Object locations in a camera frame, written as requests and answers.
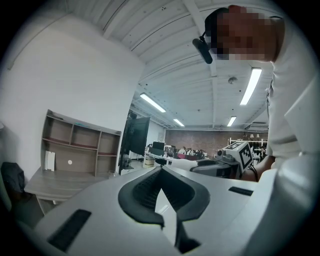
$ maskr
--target person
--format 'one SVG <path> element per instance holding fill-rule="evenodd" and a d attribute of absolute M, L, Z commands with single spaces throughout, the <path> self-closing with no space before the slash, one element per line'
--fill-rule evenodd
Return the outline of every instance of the person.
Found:
<path fill-rule="evenodd" d="M 255 166 L 260 178 L 264 171 L 278 169 L 283 161 L 298 156 L 301 151 L 285 113 L 318 72 L 318 61 L 289 18 L 264 17 L 242 6 L 230 5 L 210 14 L 205 20 L 205 34 L 211 50 L 220 58 L 273 65 L 266 99 L 269 116 L 266 157 Z M 256 180 L 250 170 L 241 179 Z"/>

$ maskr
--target brick wall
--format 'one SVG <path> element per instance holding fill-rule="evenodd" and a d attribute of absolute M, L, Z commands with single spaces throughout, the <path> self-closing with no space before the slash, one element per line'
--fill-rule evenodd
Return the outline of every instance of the brick wall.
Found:
<path fill-rule="evenodd" d="M 192 148 L 193 150 L 204 150 L 213 157 L 221 148 L 228 145 L 228 139 L 243 139 L 248 141 L 250 134 L 254 135 L 254 141 L 268 140 L 268 133 L 259 133 L 260 138 L 257 139 L 257 133 L 246 132 L 230 132 L 230 131 L 193 131 L 193 130 L 166 130 L 165 143 L 174 145 L 177 149 L 183 146 Z"/>

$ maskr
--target dark hair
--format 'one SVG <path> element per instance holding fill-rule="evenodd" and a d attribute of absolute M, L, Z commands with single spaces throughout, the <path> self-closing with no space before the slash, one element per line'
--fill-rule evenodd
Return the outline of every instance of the dark hair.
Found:
<path fill-rule="evenodd" d="M 217 55 L 219 59 L 228 60 L 228 54 L 224 53 L 223 48 L 218 48 L 217 44 L 217 20 L 218 15 L 229 13 L 228 8 L 219 8 L 212 12 L 208 17 L 205 18 L 205 34 L 207 37 L 211 37 L 210 48 Z"/>

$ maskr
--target white wall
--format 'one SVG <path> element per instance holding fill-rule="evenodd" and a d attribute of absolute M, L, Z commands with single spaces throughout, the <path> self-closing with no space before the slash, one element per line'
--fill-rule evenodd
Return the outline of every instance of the white wall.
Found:
<path fill-rule="evenodd" d="M 43 20 L 33 20 L 28 30 L 39 31 L 48 24 Z M 2 71 L 4 160 L 17 162 L 27 180 L 32 177 L 40 167 L 47 109 L 123 131 L 143 69 L 129 50 L 72 14 L 51 24 L 23 49 L 11 70 Z"/>
<path fill-rule="evenodd" d="M 149 144 L 152 144 L 153 142 L 157 142 L 159 133 L 165 135 L 164 132 L 165 132 L 165 129 L 162 126 L 156 124 L 155 122 L 150 121 L 148 135 L 146 137 L 146 144 L 149 145 Z"/>

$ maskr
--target black slot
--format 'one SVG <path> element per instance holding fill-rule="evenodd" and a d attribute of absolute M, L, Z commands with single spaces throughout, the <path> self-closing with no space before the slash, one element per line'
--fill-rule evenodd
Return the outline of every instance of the black slot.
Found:
<path fill-rule="evenodd" d="M 244 189 L 244 188 L 240 188 L 240 187 L 235 187 L 235 186 L 230 187 L 229 191 L 235 192 L 235 193 L 238 193 L 241 195 L 249 196 L 249 197 L 251 197 L 251 195 L 253 193 L 252 190 L 248 190 L 248 189 Z"/>
<path fill-rule="evenodd" d="M 90 217 L 91 212 L 78 209 L 48 238 L 48 243 L 66 252 Z"/>

